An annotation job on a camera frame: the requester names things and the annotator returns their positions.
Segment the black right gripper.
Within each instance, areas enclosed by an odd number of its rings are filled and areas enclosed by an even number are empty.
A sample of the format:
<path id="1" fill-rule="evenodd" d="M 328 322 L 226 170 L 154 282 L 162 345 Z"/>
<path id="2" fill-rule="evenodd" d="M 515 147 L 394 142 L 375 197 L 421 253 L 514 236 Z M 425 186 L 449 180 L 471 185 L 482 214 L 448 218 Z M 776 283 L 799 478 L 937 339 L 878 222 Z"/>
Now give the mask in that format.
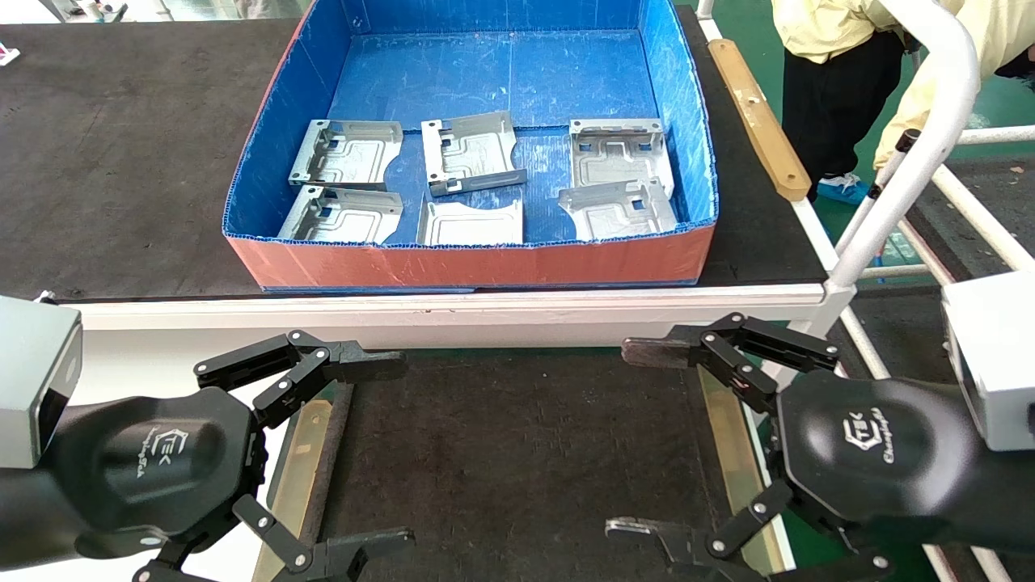
<path id="1" fill-rule="evenodd" d="M 1033 552 L 1033 453 L 988 449 L 955 386 L 842 378 L 829 372 L 838 347 L 740 313 L 702 327 L 677 325 L 662 338 L 627 338 L 622 357 L 635 367 L 702 367 L 755 412 L 776 412 L 788 479 L 805 493 L 807 508 L 847 533 Z M 779 383 L 751 357 L 805 373 L 777 394 Z M 670 571 L 707 581 L 890 576 L 890 559 L 873 551 L 772 574 L 746 566 L 743 546 L 799 497 L 775 481 L 714 533 L 621 517 L 607 520 L 607 537 L 649 539 Z"/>

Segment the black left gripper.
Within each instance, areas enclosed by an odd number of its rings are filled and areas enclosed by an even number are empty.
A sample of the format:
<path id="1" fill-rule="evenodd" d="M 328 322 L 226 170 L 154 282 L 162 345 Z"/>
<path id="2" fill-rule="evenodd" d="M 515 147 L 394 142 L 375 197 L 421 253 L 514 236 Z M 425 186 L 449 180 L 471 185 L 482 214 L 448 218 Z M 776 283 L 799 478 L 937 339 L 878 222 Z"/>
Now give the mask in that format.
<path id="1" fill-rule="evenodd" d="M 134 581 L 205 581 L 182 571 L 186 556 L 240 521 L 280 557 L 274 581 L 357 581 L 369 560 L 414 546 L 414 531 L 303 545 L 252 495 L 268 461 L 262 428 L 280 426 L 332 383 L 400 379 L 407 369 L 402 352 L 295 329 L 195 365 L 204 388 L 195 394 L 70 407 L 36 467 L 2 472 L 2 561 L 123 559 L 168 542 Z M 226 392 L 278 373 L 252 401 L 254 413 Z"/>

